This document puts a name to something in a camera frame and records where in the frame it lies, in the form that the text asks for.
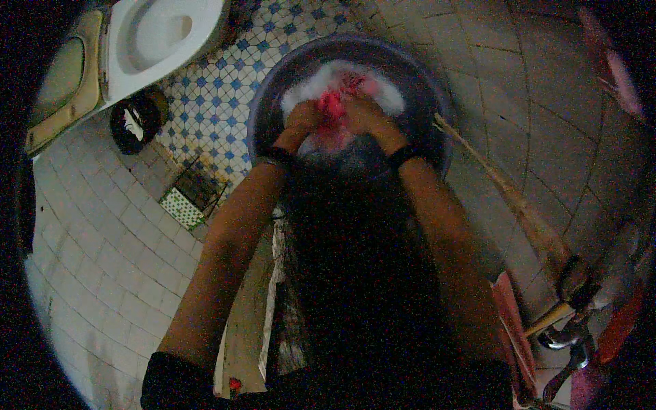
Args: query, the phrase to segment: hand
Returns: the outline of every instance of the hand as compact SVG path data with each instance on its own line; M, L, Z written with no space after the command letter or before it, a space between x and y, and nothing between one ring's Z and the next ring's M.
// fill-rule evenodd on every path
M378 130L393 125L392 119L370 98L351 97L342 101L346 109L349 131L354 134L375 134Z
M392 155L408 144L392 118L385 115L374 100L353 97L343 101L343 104L348 117L347 129L354 134L373 135L386 155Z
M292 129L300 133L310 133L321 125L323 114L317 109L315 100L299 102L287 117L285 130Z
M323 122L323 114L317 109L313 100L298 103L289 117L285 130L280 134L275 147L279 147L295 155L308 134L316 130Z

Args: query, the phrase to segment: black wristband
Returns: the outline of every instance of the black wristband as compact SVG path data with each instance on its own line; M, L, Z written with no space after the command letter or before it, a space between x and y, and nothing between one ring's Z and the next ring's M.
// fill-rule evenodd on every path
M387 165L389 165L393 171L398 171L399 167L401 167L401 165L403 165L408 159L421 155L421 151L416 146L408 144L399 148L396 152L387 157Z
M280 147L269 146L262 148L258 156L273 159L275 162L281 163L287 171L291 170L296 164L294 156Z

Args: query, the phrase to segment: toilet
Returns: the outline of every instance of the toilet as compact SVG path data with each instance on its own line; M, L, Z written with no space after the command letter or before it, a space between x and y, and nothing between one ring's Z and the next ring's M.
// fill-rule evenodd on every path
M28 120L34 157L62 131L211 51L229 1L120 0L83 14L64 39Z

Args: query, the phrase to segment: black sleeve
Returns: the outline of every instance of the black sleeve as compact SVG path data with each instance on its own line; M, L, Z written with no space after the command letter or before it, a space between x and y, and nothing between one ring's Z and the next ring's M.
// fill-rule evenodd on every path
M211 373L177 356L156 352L150 356L141 390L144 410L227 409L229 401L213 394Z

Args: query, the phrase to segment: white toilet bowl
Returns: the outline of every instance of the white toilet bowl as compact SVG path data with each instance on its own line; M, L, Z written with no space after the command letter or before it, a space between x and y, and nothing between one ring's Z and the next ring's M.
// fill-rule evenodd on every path
M106 43L106 106L158 81L207 50L224 0L121 0Z

